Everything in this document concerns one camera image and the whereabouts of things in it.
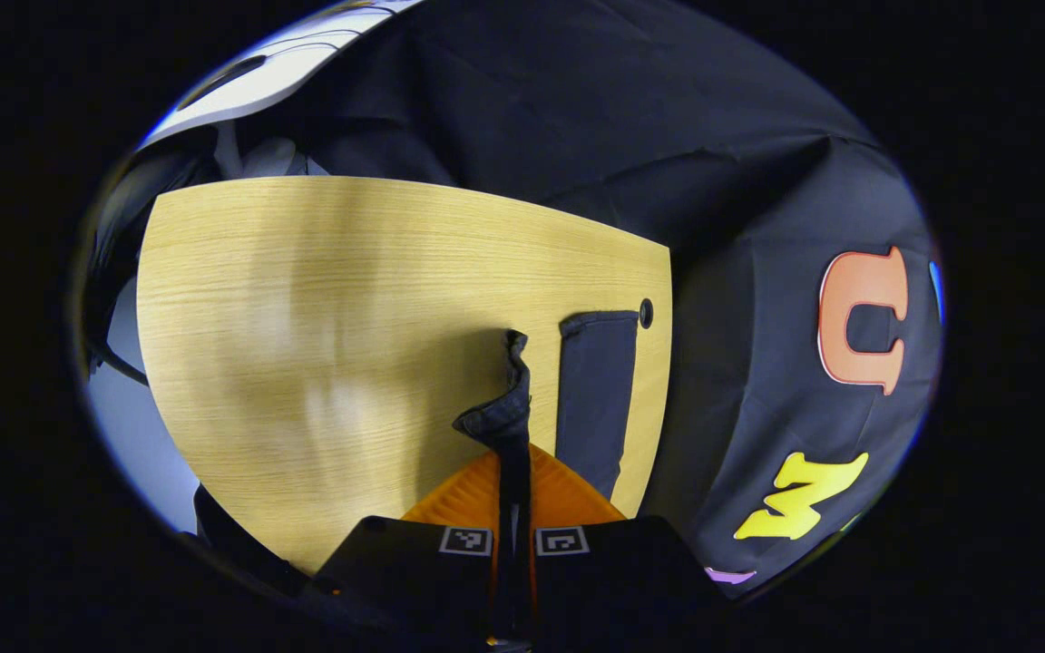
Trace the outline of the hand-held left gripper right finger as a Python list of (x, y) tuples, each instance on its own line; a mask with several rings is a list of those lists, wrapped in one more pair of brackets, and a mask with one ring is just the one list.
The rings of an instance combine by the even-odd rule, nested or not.
[(660, 517), (625, 518), (532, 449), (534, 648), (715, 650), (730, 605)]

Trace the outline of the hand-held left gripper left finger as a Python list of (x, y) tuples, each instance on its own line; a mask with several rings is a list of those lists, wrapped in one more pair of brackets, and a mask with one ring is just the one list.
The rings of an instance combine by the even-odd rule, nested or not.
[(402, 520), (362, 518), (308, 582), (308, 611), (365, 649), (489, 649), (500, 462), (478, 456)]

